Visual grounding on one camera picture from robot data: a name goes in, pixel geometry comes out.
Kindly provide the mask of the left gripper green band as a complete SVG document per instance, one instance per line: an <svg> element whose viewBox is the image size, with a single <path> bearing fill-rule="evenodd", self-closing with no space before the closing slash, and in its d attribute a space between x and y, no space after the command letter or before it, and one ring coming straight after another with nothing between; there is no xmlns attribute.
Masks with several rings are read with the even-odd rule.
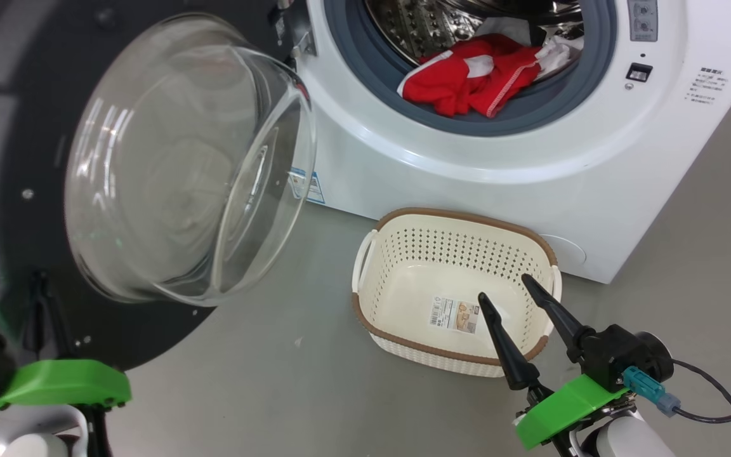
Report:
<svg viewBox="0 0 731 457"><path fill-rule="evenodd" d="M76 347L46 271L35 272L27 305L22 360L32 364L15 371L8 388L0 394L0 410L53 405L110 408L131 401L125 373L100 361L71 359L76 356Z"/></svg>

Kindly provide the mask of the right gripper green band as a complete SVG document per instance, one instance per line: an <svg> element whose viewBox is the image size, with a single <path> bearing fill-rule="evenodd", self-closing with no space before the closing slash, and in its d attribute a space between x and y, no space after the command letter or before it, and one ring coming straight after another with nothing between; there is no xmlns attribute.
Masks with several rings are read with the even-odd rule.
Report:
<svg viewBox="0 0 731 457"><path fill-rule="evenodd" d="M571 362L585 359L585 340L595 335L589 325L581 324L551 293L530 274L522 275L529 295L537 307L544 310L567 348ZM500 367L510 390L527 390L539 384L539 370L529 362L506 332L502 317L485 293L478 294L478 303L484 315ZM601 387L583 374L566 383L559 390L530 407L517 420L515 430L525 449L551 444L559 453L577 453L574 431L583 423L593 423L598 413L612 401L629 393L619 385L612 392Z"/></svg>

